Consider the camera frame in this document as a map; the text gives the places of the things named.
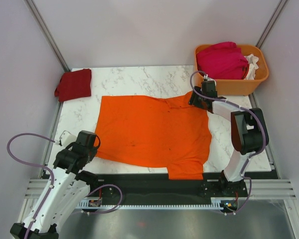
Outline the orange t shirt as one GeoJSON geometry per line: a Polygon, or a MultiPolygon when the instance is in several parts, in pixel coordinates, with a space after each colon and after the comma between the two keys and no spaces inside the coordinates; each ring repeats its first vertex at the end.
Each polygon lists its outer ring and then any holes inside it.
{"type": "Polygon", "coordinates": [[[171,180],[201,180],[212,135],[207,111],[191,106],[190,97],[103,96],[95,130],[97,156],[164,167],[171,180]]]}

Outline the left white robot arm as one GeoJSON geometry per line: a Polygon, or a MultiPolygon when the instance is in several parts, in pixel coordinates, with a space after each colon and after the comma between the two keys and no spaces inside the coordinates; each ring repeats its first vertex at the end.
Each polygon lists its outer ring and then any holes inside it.
{"type": "Polygon", "coordinates": [[[82,199],[99,192],[97,176],[84,171],[96,156],[100,138],[82,130],[77,136],[68,134],[57,142],[62,149],[53,167],[47,168],[49,180],[28,216],[10,229],[15,239],[56,239],[64,222],[82,199]]]}

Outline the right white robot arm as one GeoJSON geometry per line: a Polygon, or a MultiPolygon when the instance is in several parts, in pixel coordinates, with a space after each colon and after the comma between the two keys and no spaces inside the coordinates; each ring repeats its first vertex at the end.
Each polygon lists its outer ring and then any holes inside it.
{"type": "Polygon", "coordinates": [[[250,160],[263,152],[269,143],[263,112],[260,108],[247,109],[225,97],[219,97],[214,81],[203,81],[201,87],[191,87],[189,105],[207,110],[230,122],[234,151],[218,179],[218,190],[223,196],[234,196],[245,186],[244,176],[250,160]]]}

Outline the orange plastic basket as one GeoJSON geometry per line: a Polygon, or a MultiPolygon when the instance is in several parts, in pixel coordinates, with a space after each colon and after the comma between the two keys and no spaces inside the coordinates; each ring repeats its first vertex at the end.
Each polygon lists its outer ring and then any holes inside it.
{"type": "MultiPolygon", "coordinates": [[[[196,47],[194,51],[194,70],[199,71],[196,62],[196,54],[211,46],[211,44],[203,44],[196,47]]],[[[263,56],[261,50],[252,45],[240,44],[237,45],[241,48],[242,54],[245,56],[254,54],[259,57],[258,62],[258,70],[256,70],[256,77],[254,80],[223,80],[223,79],[215,79],[217,82],[216,90],[220,95],[236,95],[236,96],[247,96],[254,92],[254,90],[269,76],[269,70],[263,56]]],[[[201,71],[201,73],[196,73],[194,75],[194,83],[196,86],[200,86],[203,81],[203,75],[205,73],[201,71]]]]}

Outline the magenta shirt in basket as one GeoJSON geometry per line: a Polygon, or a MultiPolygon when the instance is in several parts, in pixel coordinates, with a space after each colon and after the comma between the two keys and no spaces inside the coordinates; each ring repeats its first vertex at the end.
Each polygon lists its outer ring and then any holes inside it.
{"type": "Polygon", "coordinates": [[[210,78],[223,80],[243,80],[249,63],[234,42],[211,45],[196,54],[199,71],[210,78]]]}

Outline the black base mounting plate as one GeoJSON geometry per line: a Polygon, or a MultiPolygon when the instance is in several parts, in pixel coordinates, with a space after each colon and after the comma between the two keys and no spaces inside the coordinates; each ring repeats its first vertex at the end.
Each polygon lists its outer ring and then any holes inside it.
{"type": "Polygon", "coordinates": [[[204,173],[199,180],[170,180],[167,174],[93,174],[82,171],[76,179],[90,185],[88,192],[100,196],[106,205],[149,205],[207,203],[212,198],[244,198],[246,184],[235,195],[218,190],[221,173],[204,173]]]}

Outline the white cloth in basket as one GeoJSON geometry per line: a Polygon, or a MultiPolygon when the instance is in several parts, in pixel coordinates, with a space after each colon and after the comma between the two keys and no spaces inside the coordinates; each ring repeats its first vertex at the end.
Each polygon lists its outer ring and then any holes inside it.
{"type": "Polygon", "coordinates": [[[256,77],[256,70],[258,70],[258,62],[259,57],[255,56],[254,54],[250,54],[245,56],[246,60],[248,61],[248,71],[245,76],[245,80],[254,80],[256,77]]]}

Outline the folded dark red shirt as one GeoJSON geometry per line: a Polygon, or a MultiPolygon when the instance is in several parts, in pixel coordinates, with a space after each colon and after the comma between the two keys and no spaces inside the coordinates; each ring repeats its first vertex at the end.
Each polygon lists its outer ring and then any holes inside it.
{"type": "Polygon", "coordinates": [[[54,96],[59,102],[91,96],[91,69],[66,72],[62,75],[54,96]]]}

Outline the aluminium front rail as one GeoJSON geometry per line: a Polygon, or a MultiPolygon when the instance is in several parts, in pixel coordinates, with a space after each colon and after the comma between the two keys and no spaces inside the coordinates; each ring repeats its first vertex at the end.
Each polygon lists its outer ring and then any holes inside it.
{"type": "MultiPolygon", "coordinates": [[[[30,179],[25,199],[38,199],[46,186],[47,179],[30,179]]],[[[296,194],[290,180],[252,179],[251,199],[294,199],[296,194]]]]}

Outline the right aluminium corner post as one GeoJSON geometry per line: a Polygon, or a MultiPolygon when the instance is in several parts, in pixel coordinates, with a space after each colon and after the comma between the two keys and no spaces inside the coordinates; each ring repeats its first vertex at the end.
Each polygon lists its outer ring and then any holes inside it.
{"type": "Polygon", "coordinates": [[[262,48],[266,39],[270,35],[271,31],[273,30],[275,24],[277,23],[280,15],[283,13],[283,11],[288,3],[289,3],[289,0],[280,0],[278,2],[274,12],[272,13],[268,23],[266,24],[266,26],[262,32],[259,40],[256,43],[256,47],[258,47],[259,49],[262,48]]]}

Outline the aluminium corner post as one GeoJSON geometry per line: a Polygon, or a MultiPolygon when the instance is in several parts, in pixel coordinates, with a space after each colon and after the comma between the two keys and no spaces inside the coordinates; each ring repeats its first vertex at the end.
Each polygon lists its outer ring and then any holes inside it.
{"type": "Polygon", "coordinates": [[[266,39],[270,35],[271,31],[273,30],[275,24],[277,23],[280,15],[283,13],[283,11],[288,3],[289,3],[289,0],[280,0],[278,2],[274,12],[272,13],[268,23],[266,24],[266,26],[262,32],[259,40],[256,43],[256,47],[258,47],[259,49],[262,48],[266,39]]]}
{"type": "Polygon", "coordinates": [[[54,40],[54,37],[52,36],[52,33],[50,32],[42,14],[40,13],[37,5],[33,0],[25,0],[25,4],[27,5],[28,9],[30,10],[32,16],[34,17],[36,23],[38,24],[41,32],[43,33],[45,39],[47,40],[49,46],[51,47],[56,59],[58,60],[59,64],[61,65],[62,69],[65,72],[69,72],[70,68],[68,64],[66,63],[64,57],[62,56],[62,53],[57,46],[56,41],[54,40]]]}

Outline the left aluminium corner post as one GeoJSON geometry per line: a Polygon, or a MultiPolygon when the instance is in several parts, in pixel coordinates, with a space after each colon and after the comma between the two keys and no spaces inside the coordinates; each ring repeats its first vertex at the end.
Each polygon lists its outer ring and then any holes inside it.
{"type": "Polygon", "coordinates": [[[25,0],[25,4],[27,5],[28,9],[30,10],[32,16],[34,17],[36,23],[38,24],[41,32],[43,33],[45,39],[47,40],[49,46],[51,47],[56,59],[58,60],[59,64],[61,65],[62,69],[65,72],[69,72],[70,68],[68,64],[66,63],[64,57],[62,56],[62,53],[57,46],[56,41],[54,40],[54,37],[52,36],[52,33],[50,32],[42,14],[40,13],[37,5],[33,0],[25,0]]]}

